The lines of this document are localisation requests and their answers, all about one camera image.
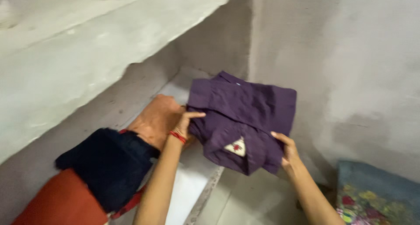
human hand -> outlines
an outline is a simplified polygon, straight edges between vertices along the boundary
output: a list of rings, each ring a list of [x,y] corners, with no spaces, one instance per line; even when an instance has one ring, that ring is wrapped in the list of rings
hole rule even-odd
[[[204,117],[206,116],[205,113],[200,112],[185,112],[182,114],[181,119],[179,120],[178,124],[174,128],[174,132],[178,133],[180,136],[184,137],[186,140],[190,138],[188,134],[188,126],[189,122],[194,117]]]
[[[284,155],[281,160],[281,166],[290,176],[293,173],[294,167],[299,166],[302,161],[297,153],[297,148],[292,139],[281,133],[271,132],[271,135],[284,143]]]

shirt label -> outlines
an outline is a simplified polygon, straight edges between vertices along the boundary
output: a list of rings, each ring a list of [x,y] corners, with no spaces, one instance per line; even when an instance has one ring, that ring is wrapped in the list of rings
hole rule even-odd
[[[244,142],[244,138],[241,136],[241,138],[239,138],[239,140],[233,142],[232,144],[228,144],[227,146],[225,146],[225,149],[235,153],[241,157],[245,156],[245,142]]]

purple shirt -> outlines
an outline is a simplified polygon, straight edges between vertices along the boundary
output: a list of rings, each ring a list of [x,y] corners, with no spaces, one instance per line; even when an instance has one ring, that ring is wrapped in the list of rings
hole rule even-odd
[[[270,131],[289,135],[296,109],[296,91],[274,85],[248,83],[226,72],[211,80],[196,79],[188,111],[205,112],[191,120],[190,133],[204,147],[204,156],[215,164],[245,175],[262,167],[276,174],[283,144]],[[243,137],[244,157],[225,149]]]

folded shirt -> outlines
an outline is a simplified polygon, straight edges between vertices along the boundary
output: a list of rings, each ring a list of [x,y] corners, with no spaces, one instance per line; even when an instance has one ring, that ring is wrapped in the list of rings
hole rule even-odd
[[[168,132],[178,123],[185,108],[173,96],[157,95],[127,127],[145,142],[162,150]]]
[[[289,135],[296,109],[293,89],[248,83],[226,72],[192,83],[188,111],[205,112],[191,120],[189,132],[210,161],[246,175],[262,167],[276,174],[283,144],[270,131]]]
[[[59,169],[73,168],[108,212],[118,212],[136,193],[159,157],[159,150],[137,137],[101,128],[55,160]]]
[[[103,225],[107,214],[73,169],[61,171],[39,190],[12,225]]]

red wrist thread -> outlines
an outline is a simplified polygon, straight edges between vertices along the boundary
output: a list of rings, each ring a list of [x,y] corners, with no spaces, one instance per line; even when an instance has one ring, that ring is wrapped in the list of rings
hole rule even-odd
[[[175,136],[176,138],[178,138],[183,144],[185,144],[186,139],[185,137],[179,135],[178,133],[174,132],[174,131],[170,131],[169,134],[171,134],[172,136]]]

